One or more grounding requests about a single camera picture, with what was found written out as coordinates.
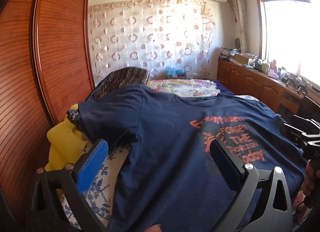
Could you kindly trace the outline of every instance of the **yellow fabric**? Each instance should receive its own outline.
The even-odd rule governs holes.
[[[70,109],[77,110],[78,104]],[[46,171],[61,170],[67,163],[76,163],[87,143],[87,140],[81,139],[81,135],[67,117],[47,132],[51,146]]]

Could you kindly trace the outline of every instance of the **circle-patterned curtain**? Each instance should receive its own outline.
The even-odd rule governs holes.
[[[215,23],[198,0],[138,0],[89,7],[88,30],[95,83],[123,67],[163,78],[168,67],[188,77],[207,74]]]

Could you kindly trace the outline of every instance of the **metal screw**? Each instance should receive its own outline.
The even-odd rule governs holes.
[[[39,168],[39,169],[37,169],[37,173],[38,174],[41,174],[41,173],[43,173],[44,172],[44,168]]]
[[[64,168],[65,168],[66,170],[70,171],[70,170],[72,170],[72,169],[74,168],[74,165],[73,165],[73,163],[68,163],[68,164],[65,165]]]
[[[244,166],[248,170],[252,170],[253,169],[253,165],[251,163],[246,163]]]
[[[279,166],[275,166],[275,171],[277,173],[281,173],[282,172],[282,169],[279,167]]]

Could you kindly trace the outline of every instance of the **hand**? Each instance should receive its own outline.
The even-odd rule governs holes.
[[[306,174],[304,176],[304,183],[303,183],[303,193],[306,196],[309,196],[311,194],[311,190],[315,188],[315,184],[312,181],[312,177],[314,175],[314,170],[310,165],[310,161],[308,161],[307,167],[306,167]],[[320,178],[320,170],[317,171],[317,177]]]
[[[151,228],[148,228],[146,231],[144,232],[161,232],[161,228],[160,228],[160,224],[158,225],[154,225]]]

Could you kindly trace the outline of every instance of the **wooden wardrobe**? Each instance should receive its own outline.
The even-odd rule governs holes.
[[[94,87],[88,0],[9,0],[0,14],[0,185],[24,223],[49,128]]]

